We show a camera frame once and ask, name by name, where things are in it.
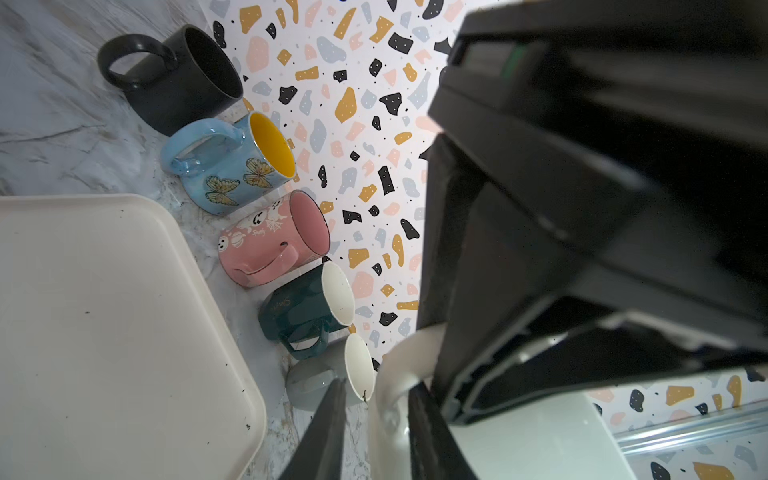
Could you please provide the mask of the white mug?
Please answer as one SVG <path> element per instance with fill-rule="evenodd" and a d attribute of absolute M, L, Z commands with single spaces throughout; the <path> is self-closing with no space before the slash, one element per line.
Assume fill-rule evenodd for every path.
<path fill-rule="evenodd" d="M 631 479 L 596 407 L 581 393 L 545 398 L 471 425 L 450 426 L 428 386 L 445 325 L 393 347 L 369 402 L 375 479 Z"/>

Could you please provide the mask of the grey mug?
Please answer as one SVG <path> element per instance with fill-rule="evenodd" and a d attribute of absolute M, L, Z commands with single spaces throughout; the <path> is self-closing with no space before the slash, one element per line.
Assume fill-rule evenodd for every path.
<path fill-rule="evenodd" d="M 319 356 L 292 366 L 286 378 L 288 400 L 296 409 L 314 412 L 334 380 L 344 381 L 348 406 L 372 399 L 376 372 L 359 334 L 336 340 Z"/>

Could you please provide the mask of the light blue mug yellow inside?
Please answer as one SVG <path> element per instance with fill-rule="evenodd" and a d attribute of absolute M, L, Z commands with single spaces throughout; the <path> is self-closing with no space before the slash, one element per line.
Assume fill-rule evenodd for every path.
<path fill-rule="evenodd" d="M 235 123 L 208 118 L 170 137 L 161 168 L 179 177 L 199 208 L 225 216 L 292 180 L 296 162 L 286 138 L 265 115 Z"/>

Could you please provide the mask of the pink mug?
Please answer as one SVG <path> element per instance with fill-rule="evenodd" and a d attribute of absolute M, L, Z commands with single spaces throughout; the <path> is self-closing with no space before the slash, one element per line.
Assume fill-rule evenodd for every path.
<path fill-rule="evenodd" d="M 224 229 L 217 242 L 221 266 L 242 287 L 265 285 L 326 255 L 328 224 L 318 204 L 295 190 Z"/>

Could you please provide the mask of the black mug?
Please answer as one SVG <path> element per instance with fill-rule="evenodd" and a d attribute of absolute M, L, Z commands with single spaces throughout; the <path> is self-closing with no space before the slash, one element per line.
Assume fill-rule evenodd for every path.
<path fill-rule="evenodd" d="M 102 77 L 122 90 L 137 115 L 170 137 L 184 126 L 212 118 L 243 96 L 229 57 L 200 28 L 185 24 L 167 40 L 126 34 L 98 51 Z"/>

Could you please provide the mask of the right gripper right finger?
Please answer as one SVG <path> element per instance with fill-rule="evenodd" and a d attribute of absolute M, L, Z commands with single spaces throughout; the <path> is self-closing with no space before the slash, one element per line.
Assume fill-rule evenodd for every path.
<path fill-rule="evenodd" d="M 446 135 L 435 139 L 419 322 L 446 327 L 431 386 L 444 419 L 567 390 L 570 305 L 546 265 L 562 253 Z"/>

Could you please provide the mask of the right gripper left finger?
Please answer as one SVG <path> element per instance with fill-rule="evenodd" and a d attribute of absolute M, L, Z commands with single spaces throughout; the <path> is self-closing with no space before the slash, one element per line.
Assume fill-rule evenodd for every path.
<path fill-rule="evenodd" d="M 340 479 L 345 422 L 346 381 L 335 379 L 279 479 Z"/>

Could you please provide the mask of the dark green mug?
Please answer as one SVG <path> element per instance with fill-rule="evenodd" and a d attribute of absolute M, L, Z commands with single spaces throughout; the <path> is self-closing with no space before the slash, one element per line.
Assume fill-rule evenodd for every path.
<path fill-rule="evenodd" d="M 350 326 L 355 297 L 344 271 L 324 262 L 276 289 L 262 303 L 258 321 L 266 339 L 281 343 L 296 360 L 314 358 L 331 333 Z"/>

